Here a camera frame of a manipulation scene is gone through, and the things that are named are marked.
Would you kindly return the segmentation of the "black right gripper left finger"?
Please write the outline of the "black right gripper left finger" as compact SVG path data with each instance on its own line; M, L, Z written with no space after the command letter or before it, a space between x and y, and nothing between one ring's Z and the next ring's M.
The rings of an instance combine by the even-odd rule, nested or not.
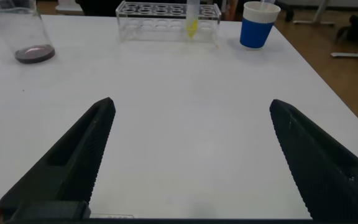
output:
M0 199L11 214L24 203L89 203L116 109L110 98L94 103Z

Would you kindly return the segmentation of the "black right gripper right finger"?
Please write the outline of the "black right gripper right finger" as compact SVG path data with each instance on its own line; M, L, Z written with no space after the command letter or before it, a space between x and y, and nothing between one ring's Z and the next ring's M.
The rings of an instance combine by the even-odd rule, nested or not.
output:
M269 110L311 218L358 222L358 157L291 104L273 100Z

